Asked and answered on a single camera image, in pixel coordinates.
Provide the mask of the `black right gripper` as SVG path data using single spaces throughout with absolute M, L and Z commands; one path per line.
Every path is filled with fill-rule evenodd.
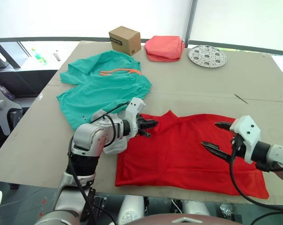
M 216 122 L 215 126 L 217 126 L 220 129 L 224 129 L 227 131 L 230 131 L 230 127 L 232 126 L 232 123 L 221 121 Z M 234 161 L 235 157 L 240 157 L 242 159 L 245 158 L 246 153 L 246 146 L 244 144 L 244 139 L 241 135 L 236 134 L 232 139 L 232 153 L 231 155 L 221 151 L 219 149 L 218 145 L 215 145 L 210 142 L 201 142 L 202 146 L 206 148 L 211 154 L 217 156 L 220 159 L 223 159 L 227 163 L 230 161 Z

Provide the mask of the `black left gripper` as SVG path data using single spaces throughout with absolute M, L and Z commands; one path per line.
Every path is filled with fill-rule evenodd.
M 136 117 L 137 123 L 137 136 L 144 136 L 146 138 L 150 138 L 151 134 L 145 130 L 145 128 L 154 128 L 158 125 L 158 121 L 156 120 L 145 120 L 141 115 L 137 115 Z

